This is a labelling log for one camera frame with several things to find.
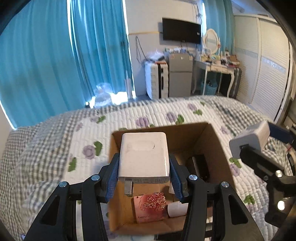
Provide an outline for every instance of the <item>gold rose pattern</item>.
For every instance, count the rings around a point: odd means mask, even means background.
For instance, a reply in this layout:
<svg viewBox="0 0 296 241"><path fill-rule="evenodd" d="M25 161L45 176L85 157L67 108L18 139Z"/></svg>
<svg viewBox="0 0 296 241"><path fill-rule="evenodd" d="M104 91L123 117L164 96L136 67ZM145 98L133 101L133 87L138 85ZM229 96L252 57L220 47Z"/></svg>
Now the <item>gold rose pattern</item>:
<svg viewBox="0 0 296 241"><path fill-rule="evenodd" d="M164 210L166 207L165 196L163 193L152 193L151 195L147 196L146 202L141 204L141 209L146 210L149 208L155 208L155 211Z"/></svg>

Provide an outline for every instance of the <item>curtain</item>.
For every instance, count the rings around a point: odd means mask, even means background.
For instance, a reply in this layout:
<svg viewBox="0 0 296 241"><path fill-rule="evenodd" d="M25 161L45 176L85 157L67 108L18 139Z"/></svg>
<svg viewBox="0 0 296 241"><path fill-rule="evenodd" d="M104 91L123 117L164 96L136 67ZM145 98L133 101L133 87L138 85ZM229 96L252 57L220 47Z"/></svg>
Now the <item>curtain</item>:
<svg viewBox="0 0 296 241"><path fill-rule="evenodd" d="M14 127L85 106L67 1L32 0L0 35L0 101Z"/></svg>
<svg viewBox="0 0 296 241"><path fill-rule="evenodd" d="M214 29L220 38L221 50L234 54L234 16L231 0L203 0L207 29Z"/></svg>
<svg viewBox="0 0 296 241"><path fill-rule="evenodd" d="M86 100L99 83L109 83L116 94L126 91L131 62L121 0L72 0L71 41Z"/></svg>

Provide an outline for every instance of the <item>blue plastic basket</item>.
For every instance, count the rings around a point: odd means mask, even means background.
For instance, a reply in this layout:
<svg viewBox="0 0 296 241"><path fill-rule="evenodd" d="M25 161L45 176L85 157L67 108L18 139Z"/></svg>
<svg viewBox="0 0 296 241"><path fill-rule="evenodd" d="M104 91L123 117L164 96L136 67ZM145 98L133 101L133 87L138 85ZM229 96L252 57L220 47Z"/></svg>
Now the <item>blue plastic basket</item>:
<svg viewBox="0 0 296 241"><path fill-rule="evenodd" d="M217 82L216 80L210 80L212 86L209 85L205 85L205 95L215 95L216 94L216 90L218 88ZM201 82L200 84L200 94L202 95L203 92L203 85L204 85L204 81Z"/></svg>

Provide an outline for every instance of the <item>television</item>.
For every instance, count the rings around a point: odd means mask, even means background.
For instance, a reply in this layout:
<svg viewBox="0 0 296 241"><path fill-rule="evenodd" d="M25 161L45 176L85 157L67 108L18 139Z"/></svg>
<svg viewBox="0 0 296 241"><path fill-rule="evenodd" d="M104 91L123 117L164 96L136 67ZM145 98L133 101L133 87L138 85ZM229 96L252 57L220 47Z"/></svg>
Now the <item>television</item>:
<svg viewBox="0 0 296 241"><path fill-rule="evenodd" d="M163 40L201 44L200 24L163 18Z"/></svg>

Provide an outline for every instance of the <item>bedspread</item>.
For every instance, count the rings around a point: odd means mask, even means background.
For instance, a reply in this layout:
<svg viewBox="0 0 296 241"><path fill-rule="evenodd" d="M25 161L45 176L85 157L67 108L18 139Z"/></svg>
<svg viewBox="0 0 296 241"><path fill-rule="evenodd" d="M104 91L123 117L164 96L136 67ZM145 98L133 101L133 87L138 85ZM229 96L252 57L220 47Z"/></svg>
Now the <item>bedspread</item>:
<svg viewBox="0 0 296 241"><path fill-rule="evenodd" d="M271 240L277 228L264 221L268 210L266 183L240 160L233 162L228 145L233 136L264 119L267 118L233 99L196 96L83 109L52 117L36 126L18 128L10 133L0 162L0 219L15 240L21 240L60 181L70 184L84 181L108 163L110 135L116 130L206 121L213 125L230 160L238 195L265 240ZM287 175L292 174L280 141L269 138L263 153L281 164ZM80 210L78 202L78 240L82 239ZM102 205L102 211L109 239L144 238L110 233L106 205Z"/></svg>

